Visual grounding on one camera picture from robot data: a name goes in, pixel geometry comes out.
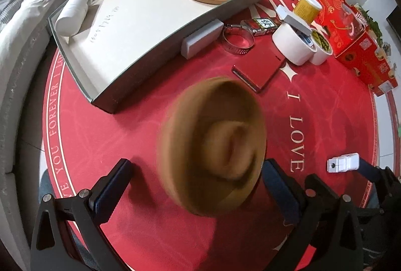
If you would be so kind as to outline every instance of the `blurred brown object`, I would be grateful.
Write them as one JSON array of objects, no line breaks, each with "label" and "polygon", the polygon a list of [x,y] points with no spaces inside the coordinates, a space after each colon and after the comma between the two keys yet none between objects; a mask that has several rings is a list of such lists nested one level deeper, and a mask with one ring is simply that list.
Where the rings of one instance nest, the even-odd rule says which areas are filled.
[{"label": "blurred brown object", "polygon": [[159,177],[178,205],[216,216],[251,193],[265,150],[265,121],[255,97],[239,81],[214,77],[188,87],[170,107]]}]

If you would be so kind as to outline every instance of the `red gift box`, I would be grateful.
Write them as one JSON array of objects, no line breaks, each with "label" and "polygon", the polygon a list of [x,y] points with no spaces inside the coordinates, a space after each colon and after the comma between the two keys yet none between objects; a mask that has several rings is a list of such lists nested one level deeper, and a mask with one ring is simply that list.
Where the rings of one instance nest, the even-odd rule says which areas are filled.
[{"label": "red gift box", "polygon": [[367,22],[345,0],[317,0],[322,5],[315,21],[328,32],[335,58],[352,69],[376,95],[397,87],[386,54],[370,36]]}]

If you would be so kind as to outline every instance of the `round table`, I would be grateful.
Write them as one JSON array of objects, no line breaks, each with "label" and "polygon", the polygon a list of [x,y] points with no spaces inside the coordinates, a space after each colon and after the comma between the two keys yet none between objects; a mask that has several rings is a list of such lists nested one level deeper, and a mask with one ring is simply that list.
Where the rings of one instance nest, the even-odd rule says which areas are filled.
[{"label": "round table", "polygon": [[[272,15],[272,4],[281,2],[289,8],[293,4],[262,0],[228,22]],[[277,50],[271,36],[256,38],[255,46]],[[53,188],[58,198],[73,196],[91,188],[120,158],[134,162],[135,176],[102,230],[136,271],[262,270],[292,229],[261,181],[240,208],[206,218],[178,207],[158,179],[156,147],[168,106],[202,79],[236,78],[231,67],[238,59],[218,41],[189,61],[177,55],[134,91],[118,113],[109,115],[87,101],[61,54],[55,54],[43,109]],[[276,159],[302,185],[308,174],[316,173],[338,194],[366,204],[370,183],[362,176],[326,171],[328,158],[345,153],[358,152],[376,162],[373,96],[351,71],[334,57],[321,66],[288,63],[256,97],[266,118],[266,157]]]}]

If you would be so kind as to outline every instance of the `tile floor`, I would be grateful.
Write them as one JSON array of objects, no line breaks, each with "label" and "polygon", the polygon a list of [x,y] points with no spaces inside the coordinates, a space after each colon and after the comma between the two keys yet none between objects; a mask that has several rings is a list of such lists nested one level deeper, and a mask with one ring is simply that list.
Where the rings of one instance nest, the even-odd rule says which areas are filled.
[{"label": "tile floor", "polygon": [[[29,88],[21,115],[17,139],[15,175],[21,217],[28,241],[39,207],[40,178],[47,169],[42,141],[42,106],[49,67],[56,50],[54,41],[48,46]],[[378,115],[379,164],[393,166],[393,138],[390,113],[385,96],[375,98]]]}]

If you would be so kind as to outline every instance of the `metal ring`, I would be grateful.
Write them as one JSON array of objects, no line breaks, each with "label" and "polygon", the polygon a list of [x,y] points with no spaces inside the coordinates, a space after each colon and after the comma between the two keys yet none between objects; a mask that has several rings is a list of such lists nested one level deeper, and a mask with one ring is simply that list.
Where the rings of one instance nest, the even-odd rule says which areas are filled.
[{"label": "metal ring", "polygon": [[[232,44],[226,37],[226,35],[239,35],[244,38],[249,46],[239,47]],[[221,36],[221,43],[226,51],[234,55],[244,55],[246,54],[255,44],[255,38],[252,32],[243,27],[242,25],[230,24],[224,27],[223,34]]]}]

